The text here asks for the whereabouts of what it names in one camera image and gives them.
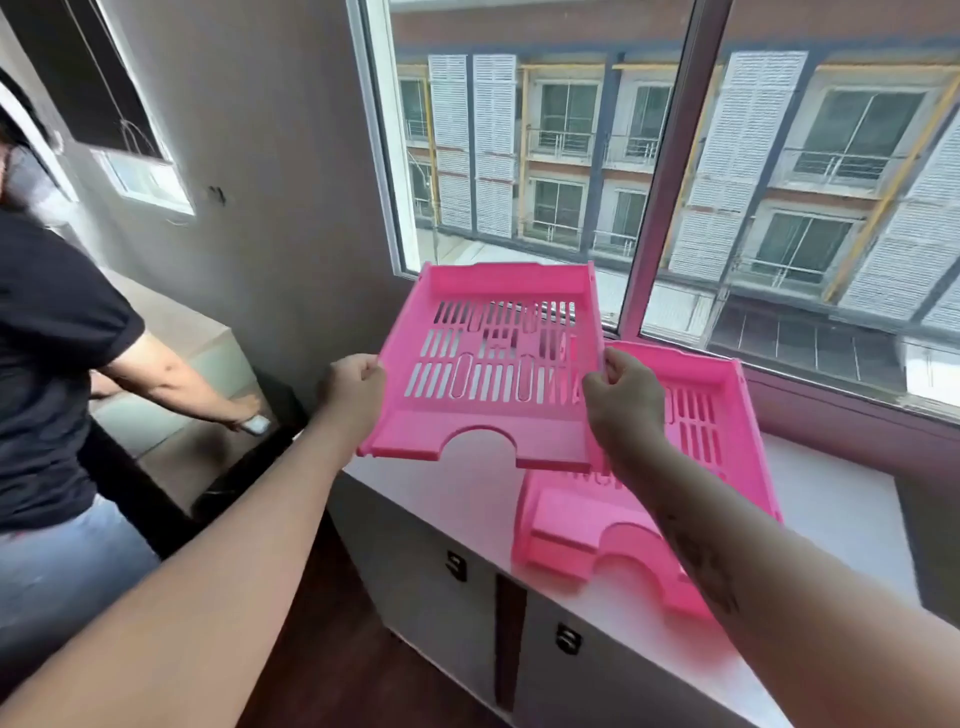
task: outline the wooden floor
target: wooden floor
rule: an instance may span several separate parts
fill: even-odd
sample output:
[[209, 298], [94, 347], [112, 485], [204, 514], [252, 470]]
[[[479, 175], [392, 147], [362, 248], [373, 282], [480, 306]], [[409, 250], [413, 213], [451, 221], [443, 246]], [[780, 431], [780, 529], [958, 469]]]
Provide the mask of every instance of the wooden floor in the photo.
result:
[[329, 517], [240, 728], [505, 728], [380, 622]]

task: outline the white object in hand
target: white object in hand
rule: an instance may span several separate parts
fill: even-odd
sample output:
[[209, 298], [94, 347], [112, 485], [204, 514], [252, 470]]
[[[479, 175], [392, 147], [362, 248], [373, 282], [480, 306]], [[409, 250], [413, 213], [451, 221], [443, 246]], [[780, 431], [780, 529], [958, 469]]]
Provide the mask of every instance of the white object in hand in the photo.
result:
[[249, 432], [251, 435], [259, 437], [270, 429], [270, 420], [263, 415], [253, 415], [249, 420], [240, 425], [240, 428], [244, 432]]

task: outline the building facade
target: building facade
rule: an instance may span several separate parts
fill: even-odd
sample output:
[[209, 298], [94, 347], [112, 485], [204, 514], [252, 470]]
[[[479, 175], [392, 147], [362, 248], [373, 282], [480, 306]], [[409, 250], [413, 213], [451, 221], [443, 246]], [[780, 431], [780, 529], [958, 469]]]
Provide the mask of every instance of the building facade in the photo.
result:
[[[418, 224], [625, 287], [688, 14], [394, 5]], [[738, 0], [644, 331], [960, 405], [958, 89], [956, 4]]]

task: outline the cabinet door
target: cabinet door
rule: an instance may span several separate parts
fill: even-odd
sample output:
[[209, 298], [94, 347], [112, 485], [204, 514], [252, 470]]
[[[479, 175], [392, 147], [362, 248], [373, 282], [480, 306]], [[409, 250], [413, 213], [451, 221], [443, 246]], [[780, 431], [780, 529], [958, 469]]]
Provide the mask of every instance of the cabinet door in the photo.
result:
[[348, 475], [328, 509], [384, 624], [493, 705], [494, 568]]
[[680, 728], [750, 724], [530, 592], [514, 720], [518, 728]]

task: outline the pink plastic tray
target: pink plastic tray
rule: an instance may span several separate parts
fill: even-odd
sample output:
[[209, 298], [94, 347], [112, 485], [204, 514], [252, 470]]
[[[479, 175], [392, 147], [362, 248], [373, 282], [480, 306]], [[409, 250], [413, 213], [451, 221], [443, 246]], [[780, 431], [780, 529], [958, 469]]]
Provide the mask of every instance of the pink plastic tray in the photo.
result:
[[603, 470], [580, 390], [602, 351], [592, 263], [427, 263], [380, 353], [383, 414], [358, 452], [437, 460], [485, 428], [521, 468]]
[[[657, 374], [665, 390], [667, 439], [782, 521], [740, 363], [646, 344], [611, 346]], [[527, 473], [516, 508], [514, 560], [586, 581], [597, 559], [608, 554], [646, 567], [668, 608], [708, 617], [649, 514], [615, 478]]]

